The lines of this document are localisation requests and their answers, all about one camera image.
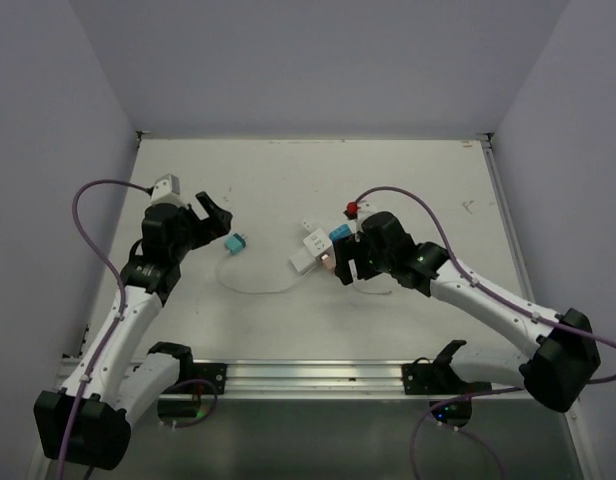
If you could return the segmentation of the white cube power socket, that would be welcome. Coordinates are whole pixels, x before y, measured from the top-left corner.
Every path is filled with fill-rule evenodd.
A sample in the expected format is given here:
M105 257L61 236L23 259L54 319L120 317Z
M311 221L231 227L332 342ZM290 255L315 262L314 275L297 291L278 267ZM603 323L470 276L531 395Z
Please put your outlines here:
M323 262L333 252L333 244L323 229L317 229L309 233L303 244L310 255L318 262Z

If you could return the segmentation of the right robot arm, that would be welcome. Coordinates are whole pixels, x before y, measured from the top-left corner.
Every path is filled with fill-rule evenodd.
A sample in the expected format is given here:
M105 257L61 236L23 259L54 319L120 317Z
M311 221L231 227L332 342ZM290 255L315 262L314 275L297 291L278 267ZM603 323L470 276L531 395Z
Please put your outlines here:
M366 216L356 232L333 245L335 274L343 284L387 274L403 288L469 314L510 342L509 352L485 353L464 340L452 341L432 363L442 391L495 383L524 389L543 406L564 413L600 366L586 315L576 309L558 313L494 285L453 262L448 249L415 242L390 212Z

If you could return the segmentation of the pink brown charger plug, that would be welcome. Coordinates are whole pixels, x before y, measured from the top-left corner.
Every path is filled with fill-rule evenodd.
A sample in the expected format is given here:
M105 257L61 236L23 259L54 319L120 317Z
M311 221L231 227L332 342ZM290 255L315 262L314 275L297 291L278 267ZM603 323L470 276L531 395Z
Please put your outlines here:
M336 267L336 260L330 253L325 253L320 256L321 264L329 271L333 271Z

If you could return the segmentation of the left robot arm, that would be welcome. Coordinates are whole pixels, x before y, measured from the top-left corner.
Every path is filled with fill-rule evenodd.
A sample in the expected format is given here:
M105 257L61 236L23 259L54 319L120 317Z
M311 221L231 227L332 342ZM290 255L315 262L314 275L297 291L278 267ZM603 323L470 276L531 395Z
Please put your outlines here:
M178 283L186 255L226 236L232 215L206 192L195 196L204 219L164 186L150 193L141 237L116 274L118 291L104 324L59 389L41 392L33 407L44 455L60 466L115 469L134 424L158 396L195 383L192 352L180 344L159 342L137 370L129 367Z

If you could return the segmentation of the teal USB charger plug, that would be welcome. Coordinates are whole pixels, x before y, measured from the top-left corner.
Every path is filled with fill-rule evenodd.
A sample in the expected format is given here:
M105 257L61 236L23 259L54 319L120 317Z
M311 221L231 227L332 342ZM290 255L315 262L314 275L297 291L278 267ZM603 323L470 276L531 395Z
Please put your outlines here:
M247 236L239 233L232 233L224 240L224 247L231 256L241 253L247 245Z

